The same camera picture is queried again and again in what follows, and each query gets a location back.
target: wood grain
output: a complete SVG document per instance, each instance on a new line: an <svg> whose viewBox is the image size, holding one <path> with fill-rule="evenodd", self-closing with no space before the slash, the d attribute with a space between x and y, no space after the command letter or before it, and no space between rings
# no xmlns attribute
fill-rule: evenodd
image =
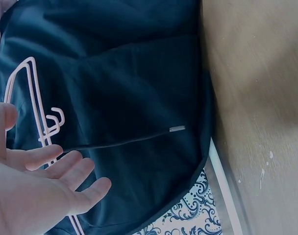
<svg viewBox="0 0 298 235"><path fill-rule="evenodd" d="M298 0L202 5L216 142L244 232L298 234Z"/></svg>

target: palm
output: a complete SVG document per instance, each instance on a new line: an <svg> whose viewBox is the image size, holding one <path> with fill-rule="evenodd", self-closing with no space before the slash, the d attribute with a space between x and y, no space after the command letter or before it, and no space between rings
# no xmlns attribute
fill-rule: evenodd
<svg viewBox="0 0 298 235"><path fill-rule="evenodd" d="M0 117L4 123L0 135L15 123L16 115L9 112L5 109ZM107 194L111 187L107 178L75 192L94 169L93 161L83 159L77 151L45 170L38 169L62 152L58 145L9 150L5 149L5 138L0 138L0 210L10 233L44 233L66 215L87 212Z"/></svg>

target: white edge strip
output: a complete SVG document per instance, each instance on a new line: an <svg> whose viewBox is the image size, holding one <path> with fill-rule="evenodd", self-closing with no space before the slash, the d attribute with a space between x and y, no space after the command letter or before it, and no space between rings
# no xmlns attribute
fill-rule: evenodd
<svg viewBox="0 0 298 235"><path fill-rule="evenodd" d="M209 158L211 160L214 172L218 179L218 183L219 183L219 186L220 186L220 189L222 192L222 196L223 196L223 199L224 199L224 202L226 205L229 219L231 221L233 232L235 235L243 235L241 223L239 221L239 217L236 212L232 193L228 186L228 182L227 182L218 152L216 150L216 147L213 143L212 138L211 138L211 142L210 142Z"/></svg>

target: wooden surface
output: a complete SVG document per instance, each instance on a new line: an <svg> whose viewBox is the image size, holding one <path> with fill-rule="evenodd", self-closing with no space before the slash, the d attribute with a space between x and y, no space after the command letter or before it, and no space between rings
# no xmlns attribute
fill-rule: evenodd
<svg viewBox="0 0 298 235"><path fill-rule="evenodd" d="M298 0L202 5L216 142L244 234L298 234Z"/></svg>

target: patterned fabric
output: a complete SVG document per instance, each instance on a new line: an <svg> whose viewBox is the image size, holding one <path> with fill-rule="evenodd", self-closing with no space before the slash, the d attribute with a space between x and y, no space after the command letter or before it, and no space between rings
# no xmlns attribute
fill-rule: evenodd
<svg viewBox="0 0 298 235"><path fill-rule="evenodd" d="M222 235L204 170L184 198L164 216L134 235Z"/></svg>

